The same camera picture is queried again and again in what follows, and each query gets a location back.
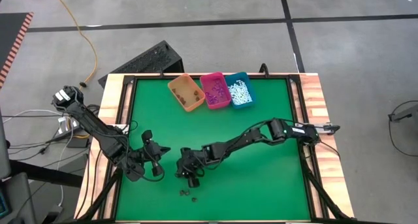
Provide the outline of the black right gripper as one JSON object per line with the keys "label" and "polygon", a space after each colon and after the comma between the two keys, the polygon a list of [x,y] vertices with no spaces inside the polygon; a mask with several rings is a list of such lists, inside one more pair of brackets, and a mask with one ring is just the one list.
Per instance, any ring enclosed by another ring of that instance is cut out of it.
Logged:
{"label": "black right gripper", "polygon": [[205,175],[205,155],[203,149],[193,150],[191,148],[181,148],[180,158],[176,162],[177,171],[175,177],[187,178],[187,183],[190,188],[199,187],[200,182],[198,178]]}

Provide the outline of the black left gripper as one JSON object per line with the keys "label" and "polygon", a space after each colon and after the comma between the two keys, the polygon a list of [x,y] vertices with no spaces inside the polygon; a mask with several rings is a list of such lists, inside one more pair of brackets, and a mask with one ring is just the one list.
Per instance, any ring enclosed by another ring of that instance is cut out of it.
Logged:
{"label": "black left gripper", "polygon": [[154,177],[161,176],[164,177],[164,168],[159,163],[162,156],[171,150],[170,147],[160,146],[154,141],[150,141],[147,144],[143,144],[143,147],[140,149],[134,150],[132,152],[132,158],[135,162],[140,165],[144,165],[146,162],[152,164],[152,174]]}

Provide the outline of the orange plastic bin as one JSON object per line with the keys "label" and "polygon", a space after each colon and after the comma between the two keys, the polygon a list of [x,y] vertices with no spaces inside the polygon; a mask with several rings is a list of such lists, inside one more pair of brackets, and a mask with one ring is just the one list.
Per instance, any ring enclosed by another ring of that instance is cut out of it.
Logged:
{"label": "orange plastic bin", "polygon": [[167,84],[170,92],[174,95],[174,98],[179,102],[180,106],[186,111],[191,112],[199,107],[205,100],[204,92],[199,85],[190,77],[190,75],[184,73],[173,79]]}

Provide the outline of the pink plastic bin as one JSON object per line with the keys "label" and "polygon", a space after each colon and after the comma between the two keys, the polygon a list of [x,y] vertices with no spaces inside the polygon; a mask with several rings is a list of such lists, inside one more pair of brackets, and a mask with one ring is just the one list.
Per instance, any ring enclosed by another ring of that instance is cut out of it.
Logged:
{"label": "pink plastic bin", "polygon": [[[231,95],[222,72],[213,72],[211,74],[203,75],[200,77],[200,82],[209,109],[215,110],[224,108],[231,103]],[[212,96],[215,104],[210,104],[212,99],[208,100],[206,98],[207,95]]]}

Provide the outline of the blue plastic bin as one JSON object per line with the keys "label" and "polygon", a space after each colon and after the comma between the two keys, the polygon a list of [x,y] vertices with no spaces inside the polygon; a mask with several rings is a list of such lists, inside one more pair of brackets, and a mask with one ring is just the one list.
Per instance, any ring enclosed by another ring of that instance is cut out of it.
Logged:
{"label": "blue plastic bin", "polygon": [[[239,85],[239,80],[243,81],[244,84],[242,86]],[[246,72],[238,72],[232,75],[228,75],[225,77],[225,81],[231,95],[233,108],[245,108],[255,104],[255,90]],[[243,93],[241,90],[242,88],[246,88],[247,92]],[[236,97],[237,93],[241,94],[240,98]],[[251,101],[246,103],[245,98],[249,98]]]}

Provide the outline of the green table mat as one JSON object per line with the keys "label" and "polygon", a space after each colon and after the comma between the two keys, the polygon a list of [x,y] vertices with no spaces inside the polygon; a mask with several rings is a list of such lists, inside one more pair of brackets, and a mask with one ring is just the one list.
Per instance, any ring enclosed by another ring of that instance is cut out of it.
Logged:
{"label": "green table mat", "polygon": [[289,139],[269,146],[252,144],[238,150],[215,170],[207,170],[200,186],[175,177],[180,149],[194,150],[228,141],[254,123],[293,117],[283,79],[252,81],[256,102],[235,109],[211,110],[202,105],[186,112],[169,91],[166,80],[140,80],[133,105],[134,148],[149,129],[153,139],[170,147],[161,159],[165,177],[160,182],[123,179],[116,212],[119,221],[226,221],[308,219],[310,216],[298,145]]}

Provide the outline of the wooden table side board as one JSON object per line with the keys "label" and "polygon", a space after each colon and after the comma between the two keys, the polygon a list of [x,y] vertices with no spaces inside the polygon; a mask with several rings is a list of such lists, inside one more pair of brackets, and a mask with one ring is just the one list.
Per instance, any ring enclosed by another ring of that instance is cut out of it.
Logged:
{"label": "wooden table side board", "polygon": [[[100,104],[99,118],[108,125],[123,127],[127,122],[127,107],[130,103],[132,84],[125,74],[110,74],[104,88]],[[99,193],[105,188],[107,181],[116,168],[99,151],[99,143],[93,139],[89,150],[89,159],[86,164],[84,177],[76,211],[76,219],[82,217],[98,198]],[[116,182],[110,189],[107,197],[94,214],[93,219],[110,218],[114,216],[114,204],[116,202],[116,189],[120,183]]]}
{"label": "wooden table side board", "polygon": [[[298,121],[316,125],[330,123],[319,75],[316,73],[300,74],[299,79],[299,85],[292,84]],[[317,175],[321,178],[324,190],[344,214],[353,217],[354,213],[334,136],[321,133],[320,137],[321,143],[314,148],[316,158],[313,158],[308,148],[304,150],[308,157],[309,167],[313,168],[313,163],[317,163],[319,169]]]}

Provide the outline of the black perforated metal case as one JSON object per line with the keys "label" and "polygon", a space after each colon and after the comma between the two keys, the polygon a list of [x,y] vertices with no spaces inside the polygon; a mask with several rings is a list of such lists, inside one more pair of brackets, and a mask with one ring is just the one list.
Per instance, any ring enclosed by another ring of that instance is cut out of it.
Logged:
{"label": "black perforated metal case", "polygon": [[184,64],[180,55],[162,40],[127,63],[111,71],[111,74],[124,73],[183,73]]}

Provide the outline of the black floor bar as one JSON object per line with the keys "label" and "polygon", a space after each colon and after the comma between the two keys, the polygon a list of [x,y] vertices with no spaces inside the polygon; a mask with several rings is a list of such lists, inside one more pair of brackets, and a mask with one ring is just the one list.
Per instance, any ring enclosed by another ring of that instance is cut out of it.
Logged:
{"label": "black floor bar", "polygon": [[10,175],[19,173],[26,173],[30,180],[70,187],[81,187],[83,182],[83,177],[79,175],[10,160]]}

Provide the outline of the black mat orange striped edge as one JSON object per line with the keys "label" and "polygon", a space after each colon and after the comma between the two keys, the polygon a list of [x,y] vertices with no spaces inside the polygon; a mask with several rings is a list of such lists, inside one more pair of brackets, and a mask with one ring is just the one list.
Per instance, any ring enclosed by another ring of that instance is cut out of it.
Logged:
{"label": "black mat orange striped edge", "polygon": [[33,12],[0,13],[0,90],[34,17]]}

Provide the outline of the black table frame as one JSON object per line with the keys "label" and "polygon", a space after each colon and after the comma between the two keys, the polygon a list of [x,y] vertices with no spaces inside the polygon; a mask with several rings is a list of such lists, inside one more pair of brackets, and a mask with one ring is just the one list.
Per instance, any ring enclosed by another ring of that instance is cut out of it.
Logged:
{"label": "black table frame", "polygon": [[[128,77],[129,83],[132,84],[132,92],[131,92],[131,96],[129,98],[130,103],[127,107],[127,121],[128,118],[130,116],[130,109],[129,107],[134,103],[133,97],[134,97],[134,91],[133,91],[133,86],[135,84],[136,81],[140,81],[140,80],[163,80],[163,79],[174,79],[176,77],[178,77],[178,74],[176,73],[168,73],[168,74],[157,74],[157,73],[144,73],[144,74],[135,74],[135,73],[127,73],[125,74]],[[299,79],[299,75],[298,73],[270,73],[270,76],[268,78],[265,78],[263,76],[263,74],[259,73],[259,72],[254,72],[249,74],[249,78],[251,80],[255,80],[255,79],[261,79],[261,80],[270,80],[273,78],[283,78],[288,82],[288,89],[290,91],[290,102],[293,104],[293,108],[294,108],[294,112],[293,115],[294,117],[297,118],[297,108],[295,105],[295,100],[293,97],[293,88],[292,88],[292,84],[296,83],[297,85],[300,84],[300,79]],[[310,154],[313,156],[313,158],[316,158],[315,155],[315,150],[313,147],[308,148],[310,150]],[[315,174],[315,177],[317,178],[317,180],[321,183],[321,178],[317,175],[319,169],[317,167],[317,163],[314,162],[313,163],[313,168],[310,168],[312,170],[312,172]]]}

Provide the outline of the grey metal post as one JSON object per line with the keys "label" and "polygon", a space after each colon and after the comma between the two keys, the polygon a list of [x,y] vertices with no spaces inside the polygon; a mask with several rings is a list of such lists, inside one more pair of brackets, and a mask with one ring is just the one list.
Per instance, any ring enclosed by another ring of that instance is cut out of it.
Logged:
{"label": "grey metal post", "polygon": [[0,110],[0,180],[9,176],[11,172],[8,157],[7,140]]}

